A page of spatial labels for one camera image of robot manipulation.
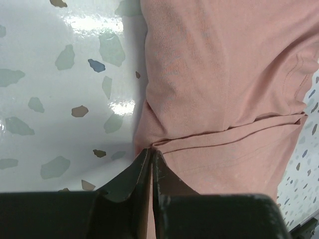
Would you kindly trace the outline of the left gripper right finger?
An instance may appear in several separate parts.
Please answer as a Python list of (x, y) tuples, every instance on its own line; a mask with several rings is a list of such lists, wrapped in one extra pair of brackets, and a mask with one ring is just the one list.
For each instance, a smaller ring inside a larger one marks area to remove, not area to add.
[(153, 212), (158, 239), (290, 239), (279, 208), (263, 194), (201, 195), (154, 152)]

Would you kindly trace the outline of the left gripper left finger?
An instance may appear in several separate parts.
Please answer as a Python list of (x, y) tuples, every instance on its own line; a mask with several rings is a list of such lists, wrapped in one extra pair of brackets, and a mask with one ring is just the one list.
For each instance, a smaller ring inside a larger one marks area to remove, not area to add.
[(146, 238), (151, 153), (95, 191), (2, 193), (1, 238)]

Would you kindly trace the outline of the pink t shirt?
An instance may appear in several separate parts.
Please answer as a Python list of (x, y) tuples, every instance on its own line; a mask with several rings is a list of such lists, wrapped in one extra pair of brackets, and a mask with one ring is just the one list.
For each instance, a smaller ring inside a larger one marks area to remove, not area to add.
[(135, 152), (201, 194), (278, 185), (319, 64), (316, 0), (143, 0), (146, 100)]

